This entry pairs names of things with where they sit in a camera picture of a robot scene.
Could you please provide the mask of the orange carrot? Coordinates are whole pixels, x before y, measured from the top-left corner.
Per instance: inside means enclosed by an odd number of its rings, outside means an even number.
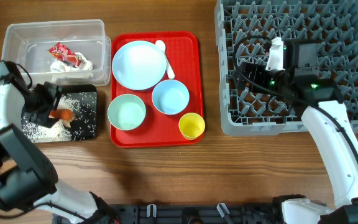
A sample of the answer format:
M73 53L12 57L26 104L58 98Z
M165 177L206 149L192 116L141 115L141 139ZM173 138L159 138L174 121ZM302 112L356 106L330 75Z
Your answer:
M69 109L57 109L57 110L51 110L49 116L51 118L55 119L61 119L64 121L72 122L76 119L76 116L72 110Z

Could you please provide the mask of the light blue bowl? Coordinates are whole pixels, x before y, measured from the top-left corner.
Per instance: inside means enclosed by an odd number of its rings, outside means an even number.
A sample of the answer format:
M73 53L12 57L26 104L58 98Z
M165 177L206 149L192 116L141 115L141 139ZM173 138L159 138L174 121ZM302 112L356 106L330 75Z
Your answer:
M157 84L152 92L152 103L161 113L175 115L189 104L190 92L178 80L164 80Z

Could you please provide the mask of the mint green bowl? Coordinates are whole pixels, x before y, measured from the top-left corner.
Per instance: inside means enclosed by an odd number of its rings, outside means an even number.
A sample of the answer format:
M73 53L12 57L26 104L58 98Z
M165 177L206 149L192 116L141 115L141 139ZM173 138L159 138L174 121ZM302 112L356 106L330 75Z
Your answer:
M121 131L140 126L146 116L145 103L136 95L123 94L115 97L108 106L110 124Z

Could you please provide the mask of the white tissue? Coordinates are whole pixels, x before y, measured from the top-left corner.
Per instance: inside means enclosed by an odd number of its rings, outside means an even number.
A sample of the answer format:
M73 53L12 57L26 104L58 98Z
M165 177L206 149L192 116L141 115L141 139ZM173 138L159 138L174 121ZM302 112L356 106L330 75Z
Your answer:
M75 52L76 56L79 56L81 63L78 67L68 65L64 62L61 62L59 60L54 61L50 66L51 72L75 72L80 70L92 70L93 69L93 63L88 60L82 53Z

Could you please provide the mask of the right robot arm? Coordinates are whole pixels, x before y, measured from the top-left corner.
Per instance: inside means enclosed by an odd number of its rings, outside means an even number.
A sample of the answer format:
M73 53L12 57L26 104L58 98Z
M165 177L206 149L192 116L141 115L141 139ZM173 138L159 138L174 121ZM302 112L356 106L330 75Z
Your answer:
M252 39L264 41L266 65L238 64L240 46ZM237 86L257 88L293 107L318 147L333 188L334 210L302 195L275 197L274 221L358 223L358 140L338 84L319 77L317 43L250 35L234 46L232 59Z

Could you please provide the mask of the yellow plastic cup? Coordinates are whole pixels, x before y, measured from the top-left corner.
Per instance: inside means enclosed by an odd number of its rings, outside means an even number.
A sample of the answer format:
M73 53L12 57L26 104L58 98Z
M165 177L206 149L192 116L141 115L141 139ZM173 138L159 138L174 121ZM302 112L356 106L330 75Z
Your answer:
M178 127L185 139L195 140L204 133L206 125L201 115L186 113L180 118Z

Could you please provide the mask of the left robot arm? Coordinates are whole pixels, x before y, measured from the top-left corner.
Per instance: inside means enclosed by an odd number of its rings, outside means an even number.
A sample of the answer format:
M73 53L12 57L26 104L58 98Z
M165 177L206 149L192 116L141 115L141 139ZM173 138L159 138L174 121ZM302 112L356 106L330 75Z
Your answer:
M119 215L92 192L73 188L58 178L48 157L22 132L22 117L44 127L58 120L50 112L70 86L50 82L33 85L25 68L0 61L0 219L45 210L70 223L119 223ZM10 211L18 209L16 216Z

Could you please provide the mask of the brown food scrap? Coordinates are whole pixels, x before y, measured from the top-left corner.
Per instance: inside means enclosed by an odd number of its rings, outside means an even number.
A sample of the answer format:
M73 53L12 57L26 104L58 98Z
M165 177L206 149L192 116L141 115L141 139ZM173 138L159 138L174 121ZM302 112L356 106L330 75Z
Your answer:
M71 128L71 124L74 121L75 119L68 119L68 120L63 120L62 123L65 128Z

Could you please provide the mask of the red snack wrapper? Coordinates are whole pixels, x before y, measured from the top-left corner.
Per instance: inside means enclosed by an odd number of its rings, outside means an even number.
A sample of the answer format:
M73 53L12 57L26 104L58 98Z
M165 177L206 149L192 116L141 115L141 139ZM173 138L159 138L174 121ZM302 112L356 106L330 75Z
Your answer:
M57 60L68 65L78 67L81 63L79 56L76 56L73 51L60 42L51 47L48 52Z

